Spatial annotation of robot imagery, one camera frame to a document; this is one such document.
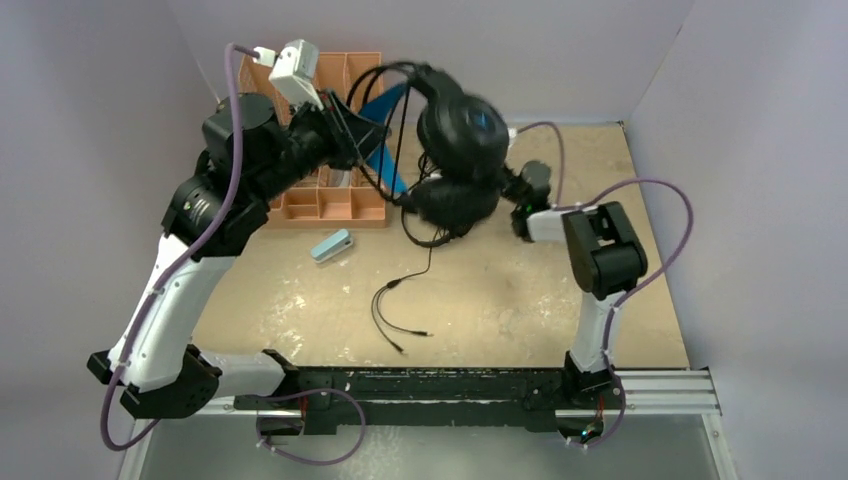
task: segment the cable plug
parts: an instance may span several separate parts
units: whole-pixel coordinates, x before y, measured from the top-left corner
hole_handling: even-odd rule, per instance
[[[394,349],[395,349],[395,350],[397,350],[397,352],[398,352],[399,354],[401,354],[401,355],[406,355],[406,353],[403,351],[403,348],[401,348],[401,346],[400,346],[400,345],[398,345],[397,343],[395,343],[395,342],[394,342],[394,341],[392,341],[392,340],[389,340],[389,343],[392,345],[392,347],[394,347]]]

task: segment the headphone ear cup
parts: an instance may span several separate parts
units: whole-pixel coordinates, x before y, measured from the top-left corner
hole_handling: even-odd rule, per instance
[[[437,178],[413,188],[410,197],[422,220],[456,232],[494,213],[500,189]]]

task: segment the gray floor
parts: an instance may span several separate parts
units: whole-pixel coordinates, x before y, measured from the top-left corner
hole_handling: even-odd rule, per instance
[[[257,449],[254,419],[195,416],[162,422],[146,455],[141,478],[251,480],[423,479],[717,479],[700,416],[630,416],[615,437],[583,452],[556,435],[520,428],[374,427],[346,462],[310,467]],[[329,459],[357,436],[289,440],[291,453]]]

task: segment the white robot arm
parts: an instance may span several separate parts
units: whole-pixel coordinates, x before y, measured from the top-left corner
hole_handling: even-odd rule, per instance
[[[363,159],[383,147],[387,127],[351,112],[335,93],[316,91],[312,86],[317,55],[317,48],[302,40],[288,44],[279,55],[262,48],[252,52],[255,61],[272,68],[271,82],[296,107],[287,127],[280,126],[271,100],[258,94],[239,95],[235,101],[243,118],[238,129],[234,128],[238,125],[235,121],[238,112],[226,101],[204,122],[202,130],[207,148],[197,162],[195,175],[174,193],[162,221],[164,232],[153,272],[136,308],[136,315],[146,314],[131,322],[113,348],[92,354],[88,361],[88,369],[109,385],[110,392],[118,385],[126,387],[121,403],[133,417],[185,418],[217,397],[267,397],[300,392],[304,387],[297,378],[290,378],[292,373],[297,373],[301,380],[313,378],[313,385],[343,374],[320,370],[320,367],[313,369],[315,371],[298,371],[273,350],[256,355],[222,355],[200,351],[191,344],[192,331],[210,295],[242,253],[251,234],[267,221],[271,200],[322,165],[349,170],[362,165]],[[430,141],[441,142],[439,146],[448,150],[457,147],[446,143],[451,141],[459,142],[459,147],[475,147],[469,140],[473,136],[442,135],[455,125],[440,122],[460,121],[468,122],[463,123],[462,128],[472,133],[474,130],[469,129],[482,129],[475,133],[483,135],[481,138],[501,133],[505,137],[509,133],[511,143],[514,131],[506,132],[504,127],[502,132],[496,132],[485,121],[472,121],[479,115],[485,119],[480,112],[491,109],[482,99],[465,95],[443,71],[423,65],[419,73],[424,76],[410,82],[419,82],[417,88],[437,105],[430,107],[437,113],[448,108],[444,116],[434,116],[432,123],[423,127],[419,124],[419,130],[423,128],[430,135],[427,137]],[[454,115],[457,112],[449,110],[456,105],[451,95],[464,95],[462,98],[467,105],[461,105],[473,107],[475,116]],[[243,139],[242,154],[249,167],[243,171],[233,168],[237,133]],[[418,397],[425,402],[469,396],[495,400],[492,406],[475,405],[486,410],[483,416],[489,419],[486,421],[493,418],[512,421],[510,419],[518,416],[528,429],[541,431],[555,428],[550,423],[555,408],[585,408],[584,404],[575,403],[582,392],[597,392],[609,386],[610,372],[605,365],[609,355],[602,350],[612,348],[618,320],[616,317],[610,323],[607,319],[614,302],[644,275],[647,269],[645,254],[621,206],[615,202],[582,210],[551,208],[547,204],[550,170],[545,173],[540,165],[528,162],[520,175],[503,167],[508,185],[500,196],[516,204],[512,220],[519,237],[568,246],[575,280],[586,292],[577,340],[568,352],[564,368],[502,369],[497,372],[464,369],[459,375],[454,369],[404,369],[402,372],[360,369],[359,373],[354,369],[344,372],[344,378],[356,374],[367,380],[364,384],[380,385],[360,390],[359,395],[373,397],[391,392],[392,388],[398,388],[395,380],[398,375],[408,379],[404,385],[408,384],[409,388],[432,385],[438,380],[445,391],[427,387]],[[241,171],[241,183],[232,206],[226,209],[222,205],[226,203],[225,194],[229,195],[231,171]],[[207,227],[214,218],[221,217],[221,211],[224,211],[223,223],[194,251],[196,240],[207,235]],[[188,253],[190,257],[168,276],[167,281],[160,281],[163,270]],[[127,344],[131,346],[130,354],[122,359]],[[384,379],[390,379],[387,381],[391,385],[380,384]],[[469,379],[479,380],[481,384],[468,389],[464,382]],[[554,388],[560,384],[566,388]],[[412,398],[407,392],[401,393],[404,399]],[[394,408],[391,403],[385,405],[382,408]],[[495,416],[489,411],[493,408],[499,409]],[[375,421],[391,421],[395,418],[392,415],[394,413],[389,412],[385,417],[389,420]]]

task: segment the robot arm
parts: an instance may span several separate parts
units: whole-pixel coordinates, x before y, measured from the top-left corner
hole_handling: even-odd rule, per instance
[[[243,167],[223,224],[153,292],[152,308],[138,319],[141,327],[132,339],[127,361],[122,363],[120,354],[131,339],[132,324],[112,349],[89,358],[89,370],[104,384],[114,383],[114,372],[121,372],[117,381],[126,387],[121,403],[134,418],[185,418],[216,397],[268,396],[280,391],[291,365],[277,352],[247,356],[201,352],[191,344],[192,331],[224,273],[250,236],[267,222],[272,199],[322,165],[349,170],[383,148],[387,127],[351,112],[332,91],[316,91],[311,85],[317,49],[297,41],[280,55],[265,49],[256,52],[258,63],[273,65],[272,83],[296,107],[290,124],[279,124],[267,97],[239,96]],[[439,167],[452,178],[505,179],[493,193],[515,203],[512,222],[519,237],[568,244],[575,278],[587,293],[578,341],[569,352],[566,370],[572,366],[572,378],[581,391],[608,383],[601,355],[606,315],[647,268],[626,216],[613,204],[571,212],[553,209],[547,200],[550,169],[529,162],[516,175],[502,166],[511,138],[497,112],[482,99],[465,95],[444,72],[420,67],[410,85],[428,99],[418,124],[422,145],[439,153]],[[167,208],[159,252],[136,313],[148,301],[148,292],[158,284],[163,269],[204,234],[224,203],[233,170],[233,112],[228,102],[206,119],[202,131],[206,149],[194,176],[177,188]],[[474,163],[480,159],[488,162],[485,168],[480,166],[482,161]],[[449,188],[451,182],[439,188]],[[477,190],[470,190],[471,194],[477,195]],[[458,204],[473,200],[457,199],[462,200]],[[416,208],[419,213],[428,211],[424,204]]]
[[[279,59],[271,57],[276,65],[272,79],[281,82],[297,107],[287,127],[279,124],[267,97],[238,98],[243,135],[239,188],[223,224],[153,292],[152,307],[138,319],[141,327],[119,379],[127,387],[121,403],[135,418],[184,418],[215,397],[269,395],[283,379],[280,357],[273,352],[200,352],[191,345],[191,333],[215,286],[250,236],[267,222],[271,200],[322,165],[350,169],[380,146],[386,127],[351,112],[334,92],[316,92],[308,84],[314,71],[310,55],[317,50],[299,41]],[[258,61],[268,58],[259,52]],[[222,208],[232,171],[232,117],[225,100],[203,123],[206,149],[194,176],[177,188],[167,208],[157,258],[136,314],[163,270],[186,253]],[[120,364],[131,327],[112,349],[89,358],[88,368],[101,382],[108,383]]]

